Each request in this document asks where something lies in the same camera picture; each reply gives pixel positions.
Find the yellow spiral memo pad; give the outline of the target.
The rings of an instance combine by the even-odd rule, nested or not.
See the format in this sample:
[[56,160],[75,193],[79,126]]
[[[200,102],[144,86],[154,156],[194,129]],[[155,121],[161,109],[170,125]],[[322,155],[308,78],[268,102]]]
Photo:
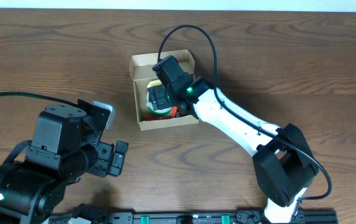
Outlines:
[[150,87],[154,87],[154,86],[158,86],[158,85],[162,85],[161,81],[160,80],[153,80],[153,81],[148,83],[147,87],[150,88]]

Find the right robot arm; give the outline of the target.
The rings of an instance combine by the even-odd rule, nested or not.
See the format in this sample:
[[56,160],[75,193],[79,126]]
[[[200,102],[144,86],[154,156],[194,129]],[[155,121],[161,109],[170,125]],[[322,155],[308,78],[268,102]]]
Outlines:
[[166,98],[181,111],[218,128],[253,159],[256,180],[267,196],[264,216],[271,223],[289,223],[319,167],[302,131],[263,121],[229,100],[208,80],[185,72],[168,56],[152,70]]

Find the white tape roll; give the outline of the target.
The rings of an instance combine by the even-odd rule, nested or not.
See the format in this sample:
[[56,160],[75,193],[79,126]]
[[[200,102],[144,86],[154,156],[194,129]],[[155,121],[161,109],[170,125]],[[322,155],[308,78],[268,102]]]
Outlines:
[[147,106],[150,110],[153,110],[153,105],[152,105],[152,101],[151,101],[151,98],[150,98],[150,93],[149,93],[149,91],[148,91],[147,94],[146,94],[146,106]]

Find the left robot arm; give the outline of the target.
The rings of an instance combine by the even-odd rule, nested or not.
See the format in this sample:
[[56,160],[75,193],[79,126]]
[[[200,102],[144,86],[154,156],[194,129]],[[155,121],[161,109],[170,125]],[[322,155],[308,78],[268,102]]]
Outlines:
[[114,113],[99,101],[46,106],[34,137],[0,165],[0,223],[43,223],[83,174],[119,176],[128,143],[101,141]]

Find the brown cardboard box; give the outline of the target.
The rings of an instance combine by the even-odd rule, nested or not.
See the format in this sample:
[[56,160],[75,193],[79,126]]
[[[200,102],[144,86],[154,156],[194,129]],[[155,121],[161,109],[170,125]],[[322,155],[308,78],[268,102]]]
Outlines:
[[153,80],[157,80],[156,74],[152,67],[157,63],[157,53],[139,54],[131,57],[129,71],[133,81],[136,118],[140,130],[150,130],[159,128],[169,128],[174,126],[183,126],[187,124],[197,124],[199,121],[192,115],[173,118],[172,114],[165,117],[169,119],[157,121],[143,121],[145,117],[155,116],[151,114],[146,106],[147,85]]

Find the red box cutter knife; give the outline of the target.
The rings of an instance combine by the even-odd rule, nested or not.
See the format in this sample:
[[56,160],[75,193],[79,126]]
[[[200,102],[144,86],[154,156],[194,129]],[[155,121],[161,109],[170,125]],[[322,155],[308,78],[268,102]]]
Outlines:
[[143,121],[157,121],[157,120],[164,120],[164,119],[169,119],[169,117],[165,117],[165,116],[151,116],[151,117],[145,117],[145,118],[143,118]]

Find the green tape roll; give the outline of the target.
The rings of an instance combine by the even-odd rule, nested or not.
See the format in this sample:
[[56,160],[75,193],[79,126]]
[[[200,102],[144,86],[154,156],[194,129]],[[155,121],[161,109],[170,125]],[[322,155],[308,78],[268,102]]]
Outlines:
[[167,116],[172,113],[172,108],[166,108],[163,110],[153,110],[152,108],[148,108],[148,110],[155,116]]

